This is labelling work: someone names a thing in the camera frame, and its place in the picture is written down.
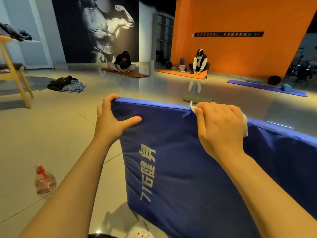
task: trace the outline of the orange yoga mat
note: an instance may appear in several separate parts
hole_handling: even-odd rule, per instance
[[[158,72],[160,73],[166,73],[166,74],[174,74],[174,75],[179,75],[179,76],[184,76],[184,77],[189,77],[189,78],[197,78],[197,79],[204,79],[207,76],[207,70],[203,71],[199,75],[195,76],[190,73],[182,73],[179,71],[172,71],[172,70],[159,70]]]
[[[121,74],[121,75],[130,77],[130,78],[145,78],[145,77],[148,77],[148,75],[146,75],[146,74],[141,74],[141,73],[137,73],[137,72],[134,72],[134,71],[128,72],[128,73],[122,73],[122,72],[113,71],[110,68],[102,68],[102,70],[107,71],[107,72],[116,73],[116,74]]]

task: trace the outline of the left hand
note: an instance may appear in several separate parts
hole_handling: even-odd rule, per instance
[[[119,11],[119,12],[125,11],[125,7],[124,7],[124,6],[121,6],[121,5],[115,5],[114,8],[115,8],[117,11]]]
[[[97,107],[98,118],[93,140],[105,142],[105,145],[109,145],[109,147],[118,140],[124,130],[142,120],[141,117],[135,116],[124,121],[118,121],[112,114],[111,101],[119,97],[117,94],[111,94],[103,99],[102,105]]]

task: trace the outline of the red spray nozzle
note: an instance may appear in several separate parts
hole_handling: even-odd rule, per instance
[[[40,166],[38,166],[38,167],[36,168],[36,173],[37,173],[38,175],[43,175],[44,178],[47,178],[46,172],[45,172],[45,170],[44,170],[44,168],[43,168],[42,165],[40,165]]]

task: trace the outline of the wooden stool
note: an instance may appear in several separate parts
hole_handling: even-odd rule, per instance
[[[28,97],[26,96],[26,93],[24,92],[20,76],[27,88],[27,90],[30,93],[31,98],[34,98],[32,90],[30,88],[29,82],[26,79],[26,76],[22,70],[23,64],[21,63],[12,63],[9,55],[7,54],[5,48],[4,48],[4,43],[5,42],[10,42],[13,41],[12,38],[7,37],[7,36],[1,36],[0,35],[0,50],[2,52],[2,55],[4,56],[4,59],[6,60],[6,64],[0,64],[0,80],[14,80],[17,82],[19,91],[21,93],[21,96],[28,108],[31,108],[31,103],[28,100]]]

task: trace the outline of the tile floor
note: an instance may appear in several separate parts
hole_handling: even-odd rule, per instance
[[[148,66],[141,64],[140,72],[148,73]],[[60,183],[91,141],[96,107],[110,93],[184,105],[189,104],[184,99],[233,104],[248,117],[317,136],[314,91],[305,98],[228,84],[229,78],[217,75],[202,81],[163,73],[132,79],[97,68],[28,71],[27,75],[37,90],[32,109],[25,108],[16,90],[0,91],[0,234],[6,238],[17,237],[49,197],[35,192],[35,165],[43,165]],[[87,84],[82,93],[45,89],[50,80],[68,75]],[[105,160],[90,233],[124,237],[136,222],[126,204],[122,158],[116,142]]]

